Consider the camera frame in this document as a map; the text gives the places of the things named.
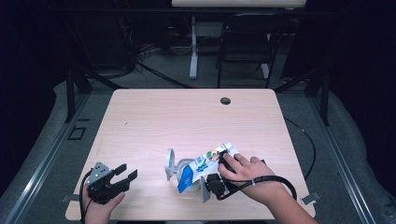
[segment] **floor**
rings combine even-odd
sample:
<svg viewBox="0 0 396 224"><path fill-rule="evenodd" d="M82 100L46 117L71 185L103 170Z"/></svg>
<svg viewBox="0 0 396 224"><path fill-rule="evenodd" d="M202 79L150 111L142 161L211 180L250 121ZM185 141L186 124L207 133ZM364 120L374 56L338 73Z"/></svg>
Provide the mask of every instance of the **floor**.
<svg viewBox="0 0 396 224"><path fill-rule="evenodd" d="M282 85L280 74L288 55L292 38L285 38L276 61L270 89ZM130 89L179 88L174 80L196 88L216 88L216 55L213 46L200 47L198 77L189 78L190 52L152 49L142 64L160 74L137 66L126 76L115 72L100 72L111 81ZM225 69L228 77L244 72L262 77L260 70L245 66ZM0 199L2 223L77 223L64 217L67 201L77 184L81 168L106 111L112 90L90 79L93 92L89 95L76 90L76 115L69 123L65 83L55 88L57 102L35 146L10 188ZM322 197L315 204L319 223L396 223L396 211L389 203L394 199L375 181L365 161L365 147L359 129L336 96L330 96L329 122L325 126L318 116L318 99L306 98L305 83L277 94L292 143L311 192ZM262 88L261 79L229 78L222 88ZM86 128L81 140L68 139L76 126Z"/></svg>

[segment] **finger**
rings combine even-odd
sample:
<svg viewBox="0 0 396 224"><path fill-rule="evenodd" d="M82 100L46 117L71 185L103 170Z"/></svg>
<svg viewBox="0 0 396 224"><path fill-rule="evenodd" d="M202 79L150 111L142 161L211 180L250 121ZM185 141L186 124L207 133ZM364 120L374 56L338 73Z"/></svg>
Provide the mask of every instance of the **finger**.
<svg viewBox="0 0 396 224"><path fill-rule="evenodd" d="M236 153L235 155L233 155L235 157L235 159L237 161L239 161L239 163L241 163L243 166L247 166L250 164L250 161L248 161L244 156L242 156L239 153Z"/></svg>
<svg viewBox="0 0 396 224"><path fill-rule="evenodd" d="M236 177L236 174L231 172L231 171L229 171L227 168L225 168L224 164L222 164L222 163L219 164L218 170L219 170L220 175L223 178L235 179L235 177Z"/></svg>
<svg viewBox="0 0 396 224"><path fill-rule="evenodd" d="M257 161L260 161L260 159L259 158L257 158L257 157L251 157L250 158L250 162L257 162Z"/></svg>
<svg viewBox="0 0 396 224"><path fill-rule="evenodd" d="M231 156L230 154L228 154L228 153L225 153L225 154L223 155L223 158L224 158L224 160L227 161L227 163L228 163L231 167L233 167L234 170L235 170L236 168L238 168L239 166L241 166L241 164L240 164L238 161L236 161L235 158L232 157L232 156Z"/></svg>
<svg viewBox="0 0 396 224"><path fill-rule="evenodd" d="M108 203L106 204L106 208L108 209L108 211L110 212L113 211L113 209L116 208L117 205L120 204L120 202L122 202L124 197L125 197L125 192L121 192L112 200L108 201Z"/></svg>

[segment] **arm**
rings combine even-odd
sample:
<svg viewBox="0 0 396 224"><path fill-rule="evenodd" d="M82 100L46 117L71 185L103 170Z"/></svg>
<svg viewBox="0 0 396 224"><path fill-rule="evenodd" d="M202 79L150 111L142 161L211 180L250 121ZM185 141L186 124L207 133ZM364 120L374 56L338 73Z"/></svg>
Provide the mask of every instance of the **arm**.
<svg viewBox="0 0 396 224"><path fill-rule="evenodd" d="M123 200L125 193L121 192L106 204L99 204L92 202L88 196L88 186L85 185L82 194L82 201L85 210L85 223L86 224L107 224L110 220L111 212Z"/></svg>
<svg viewBox="0 0 396 224"><path fill-rule="evenodd" d="M274 175L274 172L257 157L248 161L241 154L234 158L224 154L226 160L235 170L236 174L227 170L224 164L219 165L222 177L230 180L248 180L263 175ZM233 182L236 186L244 183ZM242 189L249 198L263 203L268 207L279 223L317 223L309 214L290 196L285 187L278 182L261 182L256 186Z"/></svg>

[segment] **table leg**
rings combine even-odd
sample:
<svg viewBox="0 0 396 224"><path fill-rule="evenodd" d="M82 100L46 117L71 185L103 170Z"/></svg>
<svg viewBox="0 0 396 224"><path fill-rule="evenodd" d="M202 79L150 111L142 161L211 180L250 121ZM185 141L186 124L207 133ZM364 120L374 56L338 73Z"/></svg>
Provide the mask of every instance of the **table leg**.
<svg viewBox="0 0 396 224"><path fill-rule="evenodd" d="M190 79L197 78L197 69L198 69L198 54L197 54L197 34L196 34L196 26L195 26L195 17L192 17L191 20L191 65L190 65Z"/></svg>

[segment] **human hand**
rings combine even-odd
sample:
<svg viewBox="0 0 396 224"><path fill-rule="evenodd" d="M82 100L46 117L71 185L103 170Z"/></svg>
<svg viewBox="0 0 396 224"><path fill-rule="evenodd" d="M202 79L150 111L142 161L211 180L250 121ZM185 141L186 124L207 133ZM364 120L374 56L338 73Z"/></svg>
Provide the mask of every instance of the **human hand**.
<svg viewBox="0 0 396 224"><path fill-rule="evenodd" d="M233 157L225 153L224 160L235 170L235 173L227 170L224 164L220 164L220 175L225 179L234 180L232 183L238 187L246 182L237 181L252 180L264 175L275 175L274 172L257 157L252 157L250 161L248 161L248 159L239 153L235 154ZM269 181L243 188L242 192L257 202L268 204L275 198L275 195L287 191L281 183Z"/></svg>
<svg viewBox="0 0 396 224"><path fill-rule="evenodd" d="M82 202L85 211L86 224L107 224L110 220L111 212L123 200L125 193L121 192L106 204L95 203L88 196L88 186L83 188Z"/></svg>

